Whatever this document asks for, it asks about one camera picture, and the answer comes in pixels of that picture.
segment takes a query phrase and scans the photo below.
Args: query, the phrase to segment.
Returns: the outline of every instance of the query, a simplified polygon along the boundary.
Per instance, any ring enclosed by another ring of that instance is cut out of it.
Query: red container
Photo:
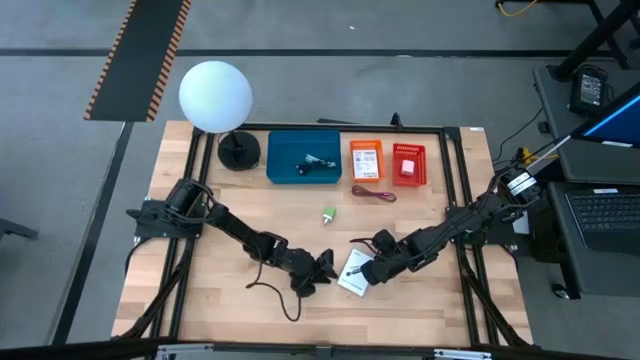
[[[402,160],[415,163],[413,175],[401,173]],[[393,185],[419,187],[427,184],[427,154],[422,145],[393,144]]]

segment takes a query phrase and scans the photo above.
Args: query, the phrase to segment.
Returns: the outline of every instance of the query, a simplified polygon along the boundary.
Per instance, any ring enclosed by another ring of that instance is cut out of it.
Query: blue tray
[[[298,175],[296,165],[309,154],[336,163],[335,168]],[[267,177],[274,184],[335,184],[342,176],[340,132],[337,130],[272,131],[269,134]]]

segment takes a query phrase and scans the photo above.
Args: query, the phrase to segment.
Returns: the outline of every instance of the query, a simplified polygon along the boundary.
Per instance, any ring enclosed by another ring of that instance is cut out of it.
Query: white spherical lamp
[[[253,103],[251,85],[240,70],[221,61],[200,63],[182,79],[179,99],[182,112],[195,127],[208,133],[229,133],[218,146],[224,166],[240,171],[258,164],[258,140],[233,131],[247,120]]]

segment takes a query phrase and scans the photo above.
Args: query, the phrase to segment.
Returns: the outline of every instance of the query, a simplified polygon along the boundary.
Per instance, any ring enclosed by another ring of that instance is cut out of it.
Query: black desk
[[[571,214],[565,193],[581,184],[549,183],[549,195],[563,235],[569,264],[561,264],[567,288],[575,281],[585,294],[640,296],[640,257],[587,249]]]
[[[614,88],[616,96],[640,81],[640,71],[611,70],[608,73],[608,83]],[[571,82],[554,80],[545,66],[536,68],[533,78],[554,138],[566,136],[584,122],[584,119],[567,109]],[[568,181],[640,184],[639,150],[569,140],[558,149],[558,155],[559,160],[551,168],[561,167]]]

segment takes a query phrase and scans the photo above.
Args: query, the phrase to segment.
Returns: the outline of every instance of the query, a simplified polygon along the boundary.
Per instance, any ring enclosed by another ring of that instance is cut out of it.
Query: cable
[[[538,2],[538,0],[533,0],[532,2],[529,3],[529,5],[525,6],[521,10],[518,10],[518,11],[514,12],[513,14],[509,14],[508,12],[504,11],[504,8],[502,7],[502,2],[498,3],[498,9],[500,9],[500,12],[502,13],[502,15],[504,15],[506,17],[515,17],[515,16],[518,16],[518,15],[522,15],[522,13],[524,13],[527,10],[529,10],[537,2]]]
[[[262,264],[263,264],[262,253],[260,252],[260,247],[259,246],[254,247],[254,249],[257,251],[258,258],[260,259],[260,261],[258,261],[258,275],[256,276],[256,279],[253,280],[253,282],[247,284],[245,286],[245,288],[251,289],[255,285],[260,285],[260,286],[266,286],[269,289],[275,291],[276,294],[278,294],[278,297],[280,298],[280,307],[282,308],[282,312],[284,313],[284,316],[287,317],[287,320],[289,320],[291,322],[296,322],[296,321],[300,320],[300,314],[302,313],[302,298],[300,296],[298,296],[298,314],[296,315],[295,318],[292,318],[289,315],[289,313],[287,312],[286,307],[284,306],[284,298],[282,297],[282,292],[280,292],[280,290],[276,289],[276,287],[271,285],[271,284],[260,282],[260,277],[262,276]],[[307,275],[307,278],[305,279],[305,281],[303,281],[303,283],[305,283],[305,282],[307,282],[307,280],[309,280],[308,279],[309,276],[310,275]]]
[[[131,261],[131,257],[133,256],[133,253],[136,252],[136,250],[142,246],[144,243],[147,242],[147,240],[149,239],[140,239],[140,241],[133,247],[131,248],[131,250],[129,250],[129,254],[127,254],[127,260],[124,263],[124,275],[127,275],[127,272],[129,271],[129,262]]]
[[[373,191],[369,191],[365,188],[363,188],[360,185],[355,185],[354,187],[351,188],[351,194],[353,194],[354,196],[375,196],[379,199],[382,199],[384,201],[388,201],[388,202],[394,202],[397,200],[397,197],[395,194],[390,193],[390,192],[373,192]]]
[[[504,139],[502,141],[502,143],[500,143],[500,151],[498,152],[498,156],[495,159],[491,159],[492,162],[495,162],[497,160],[499,160],[502,157],[502,146],[504,146],[504,144],[513,139],[516,135],[520,134],[522,132],[522,130],[524,130],[527,126],[531,125],[532,122],[534,122],[538,116],[540,116],[540,113],[542,112],[542,107],[540,108],[540,110],[538,110],[538,112],[533,116],[533,118],[529,121],[527,121],[520,129],[518,129],[518,131],[516,131],[513,135],[509,136],[508,138]]]

